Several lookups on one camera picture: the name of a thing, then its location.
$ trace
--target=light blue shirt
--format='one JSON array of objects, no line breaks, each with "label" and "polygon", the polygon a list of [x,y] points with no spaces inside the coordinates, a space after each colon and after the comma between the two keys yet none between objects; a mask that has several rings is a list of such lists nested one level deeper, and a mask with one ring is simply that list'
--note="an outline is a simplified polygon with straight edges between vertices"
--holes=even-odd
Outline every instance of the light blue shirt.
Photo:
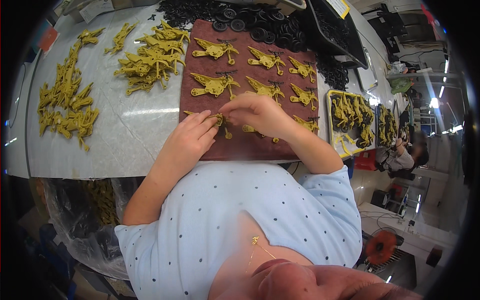
[{"label": "light blue shirt", "polygon": [[352,267],[358,260],[360,215],[346,166],[296,182],[278,165],[211,162],[177,183],[158,221],[115,227],[138,299],[207,299],[233,253],[241,210],[270,245],[293,249],[314,264]]}]

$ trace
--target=workbench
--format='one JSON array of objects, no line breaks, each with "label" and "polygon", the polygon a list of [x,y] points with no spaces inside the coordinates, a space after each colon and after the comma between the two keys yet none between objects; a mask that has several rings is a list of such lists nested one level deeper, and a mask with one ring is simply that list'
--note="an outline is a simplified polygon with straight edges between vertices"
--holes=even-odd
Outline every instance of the workbench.
[{"label": "workbench", "polygon": [[[143,36],[143,33],[150,34],[150,28],[160,24],[162,14],[157,13],[156,8],[157,5],[109,12],[96,17],[89,24],[75,24],[69,16],[59,18],[55,29],[60,36],[49,53],[39,53],[28,99],[25,142],[31,177],[93,179],[145,176],[148,173],[166,138],[178,124],[183,68],[178,64],[179,75],[172,75],[166,90],[156,83],[150,92],[136,91],[130,96],[125,94],[127,79],[121,75],[114,77],[113,72],[120,68],[118,59],[125,58],[124,51],[136,53],[140,45],[134,43],[134,40]],[[155,21],[147,20],[153,13],[156,14]],[[367,100],[371,99],[371,103],[382,103],[387,108],[392,108],[396,101],[398,111],[402,112],[407,104],[400,96],[390,93],[391,88],[386,79],[388,59],[385,46],[353,6],[350,14],[363,46],[371,56],[378,86],[369,94],[363,93],[354,70],[349,70],[347,91],[363,94]],[[104,48],[113,46],[112,39],[123,24],[137,21],[140,22],[126,37],[123,50],[114,55],[104,54]],[[45,81],[50,87],[54,84],[56,64],[63,63],[70,46],[84,29],[92,31],[103,27],[105,30],[98,36],[98,44],[83,47],[76,64],[82,71],[79,91],[94,82],[90,93],[94,99],[92,108],[100,110],[93,134],[85,138],[90,151],[86,152],[79,147],[75,134],[68,140],[61,134],[46,130],[39,137],[39,116],[36,112],[39,88]],[[320,117],[318,136],[329,141],[325,95],[330,87],[324,83],[320,74],[317,75]]]}]

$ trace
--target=woman's left hand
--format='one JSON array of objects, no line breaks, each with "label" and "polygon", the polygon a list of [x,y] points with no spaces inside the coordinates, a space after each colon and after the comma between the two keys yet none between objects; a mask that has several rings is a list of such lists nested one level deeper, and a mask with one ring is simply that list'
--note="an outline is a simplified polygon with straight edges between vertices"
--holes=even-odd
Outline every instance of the woman's left hand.
[{"label": "woman's left hand", "polygon": [[217,118],[209,118],[210,113],[205,110],[191,114],[177,125],[160,150],[152,167],[153,172],[169,174],[179,180],[193,169],[215,142]]}]

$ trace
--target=ceiling light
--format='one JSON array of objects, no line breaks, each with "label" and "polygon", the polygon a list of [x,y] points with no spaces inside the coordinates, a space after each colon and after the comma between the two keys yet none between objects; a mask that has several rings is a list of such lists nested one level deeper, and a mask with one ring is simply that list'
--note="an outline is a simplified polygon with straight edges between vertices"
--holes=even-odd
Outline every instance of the ceiling light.
[{"label": "ceiling light", "polygon": [[437,98],[432,98],[432,100],[430,101],[430,107],[431,108],[438,108],[438,99]]}]

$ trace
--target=pile of yellow plastic parts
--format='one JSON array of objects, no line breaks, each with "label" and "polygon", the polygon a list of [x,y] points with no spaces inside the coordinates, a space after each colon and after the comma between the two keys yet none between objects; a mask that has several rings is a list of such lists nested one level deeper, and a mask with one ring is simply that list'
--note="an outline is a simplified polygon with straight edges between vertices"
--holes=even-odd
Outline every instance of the pile of yellow plastic parts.
[{"label": "pile of yellow plastic parts", "polygon": [[136,41],[145,42],[146,45],[137,49],[137,54],[126,52],[127,59],[119,59],[122,67],[113,75],[126,74],[128,77],[127,95],[133,91],[144,90],[149,92],[154,83],[159,80],[164,89],[167,88],[163,82],[169,80],[167,72],[178,75],[177,62],[185,66],[180,59],[183,50],[183,40],[190,42],[187,31],[173,28],[162,20],[163,29],[152,27],[153,35],[144,34]]},{"label": "pile of yellow plastic parts", "polygon": [[[51,126],[51,132],[63,134],[67,139],[72,137],[72,132],[77,131],[77,138],[80,147],[84,147],[88,151],[88,147],[84,142],[84,137],[92,134],[93,123],[98,116],[98,109],[92,110],[90,105],[93,99],[88,96],[92,90],[93,83],[87,85],[81,92],[77,93],[82,78],[82,72],[75,67],[78,60],[79,50],[86,44],[96,44],[98,39],[96,36],[102,33],[104,28],[95,31],[85,29],[77,37],[78,40],[70,47],[70,53],[63,62],[63,65],[57,63],[57,78],[51,89],[45,82],[40,88],[40,102],[38,104],[37,113],[40,116],[40,136],[43,135],[45,129]],[[55,107],[61,107],[66,110],[63,116],[60,111],[55,111]]]}]

